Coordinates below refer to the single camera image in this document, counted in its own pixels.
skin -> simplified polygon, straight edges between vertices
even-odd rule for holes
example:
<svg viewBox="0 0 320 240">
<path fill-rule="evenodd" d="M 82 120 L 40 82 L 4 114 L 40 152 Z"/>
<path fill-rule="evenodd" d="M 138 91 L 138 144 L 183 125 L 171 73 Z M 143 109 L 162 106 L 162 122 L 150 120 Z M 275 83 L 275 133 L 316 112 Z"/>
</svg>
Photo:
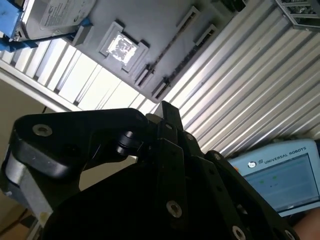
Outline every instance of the skin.
<svg viewBox="0 0 320 240">
<path fill-rule="evenodd" d="M 320 240 L 320 208 L 311 210 L 293 229 L 300 240 Z"/>
</svg>

silver screw head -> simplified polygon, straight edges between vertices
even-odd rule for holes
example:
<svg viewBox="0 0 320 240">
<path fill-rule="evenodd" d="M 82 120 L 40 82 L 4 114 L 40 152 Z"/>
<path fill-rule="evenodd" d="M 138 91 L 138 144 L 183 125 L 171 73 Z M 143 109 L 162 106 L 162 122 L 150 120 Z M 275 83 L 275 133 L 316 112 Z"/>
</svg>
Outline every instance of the silver screw head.
<svg viewBox="0 0 320 240">
<path fill-rule="evenodd" d="M 51 127 L 45 124 L 37 124 L 32 127 L 34 134 L 41 137 L 49 137 L 53 132 Z"/>
<path fill-rule="evenodd" d="M 285 234 L 291 239 L 291 240 L 296 240 L 295 237 L 292 235 L 291 232 L 289 232 L 288 230 L 284 230 Z"/>
<path fill-rule="evenodd" d="M 182 216 L 182 209 L 179 206 L 178 203 L 176 203 L 175 201 L 168 201 L 166 203 L 166 209 L 168 210 L 168 212 L 176 219 L 180 218 Z"/>
<path fill-rule="evenodd" d="M 233 226 L 232 227 L 232 232 L 233 235 L 236 237 L 238 240 L 246 240 L 246 235 L 245 233 L 241 230 L 240 227 L 238 226 Z"/>
<path fill-rule="evenodd" d="M 190 134 L 187 134 L 186 137 L 187 137 L 189 140 L 193 140 L 193 139 L 194 139 L 194 137 L 191 136 Z"/>
<path fill-rule="evenodd" d="M 214 158 L 217 159 L 217 160 L 221 160 L 221 157 L 217 153 L 214 154 Z"/>
</svg>

blue bracket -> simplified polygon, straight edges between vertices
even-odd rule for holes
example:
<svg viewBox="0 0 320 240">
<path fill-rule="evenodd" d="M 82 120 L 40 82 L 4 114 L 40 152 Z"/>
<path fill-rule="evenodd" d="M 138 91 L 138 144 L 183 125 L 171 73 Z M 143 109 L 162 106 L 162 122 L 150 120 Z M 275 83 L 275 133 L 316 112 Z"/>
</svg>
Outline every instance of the blue bracket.
<svg viewBox="0 0 320 240">
<path fill-rule="evenodd" d="M 85 18 L 82 20 L 82 22 L 79 25 L 86 27 L 86 26 L 91 26 L 92 24 L 88 18 Z M 50 37 L 45 37 L 45 38 L 35 39 L 35 40 L 27 40 L 27 41 L 13 41 L 11 40 L 11 37 L 5 34 L 3 38 L 0 38 L 0 51 L 7 51 L 9 53 L 13 53 L 17 50 L 24 49 L 24 48 L 33 49 L 33 48 L 37 48 L 38 43 L 40 42 L 61 39 L 61 38 L 68 38 L 70 41 L 72 41 L 75 38 L 76 34 L 77 32 L 72 32 L 72 33 L 67 33 L 67 34 L 62 34 L 57 36 L 50 36 Z"/>
<path fill-rule="evenodd" d="M 23 11 L 8 0 L 0 0 L 0 31 L 13 39 Z"/>
</svg>

corrugated metal surface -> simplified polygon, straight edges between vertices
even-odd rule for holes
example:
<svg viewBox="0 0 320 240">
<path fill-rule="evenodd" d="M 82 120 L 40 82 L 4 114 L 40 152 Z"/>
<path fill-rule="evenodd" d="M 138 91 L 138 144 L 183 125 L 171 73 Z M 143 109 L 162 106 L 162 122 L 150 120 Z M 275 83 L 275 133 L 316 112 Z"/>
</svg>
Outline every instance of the corrugated metal surface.
<svg viewBox="0 0 320 240">
<path fill-rule="evenodd" d="M 57 111 L 157 107 L 61 39 L 0 57 L 0 78 Z M 319 138 L 319 83 L 320 34 L 251 0 L 164 100 L 204 152 L 229 155 L 272 138 Z"/>
</svg>

touchscreen display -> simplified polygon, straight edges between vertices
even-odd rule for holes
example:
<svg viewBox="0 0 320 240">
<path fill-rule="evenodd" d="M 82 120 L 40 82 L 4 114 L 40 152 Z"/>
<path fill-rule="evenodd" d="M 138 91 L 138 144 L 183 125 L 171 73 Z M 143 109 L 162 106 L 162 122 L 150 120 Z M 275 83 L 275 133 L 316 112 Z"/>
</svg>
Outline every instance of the touchscreen display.
<svg viewBox="0 0 320 240">
<path fill-rule="evenodd" d="M 320 199 L 307 153 L 244 178 L 278 213 Z"/>
</svg>

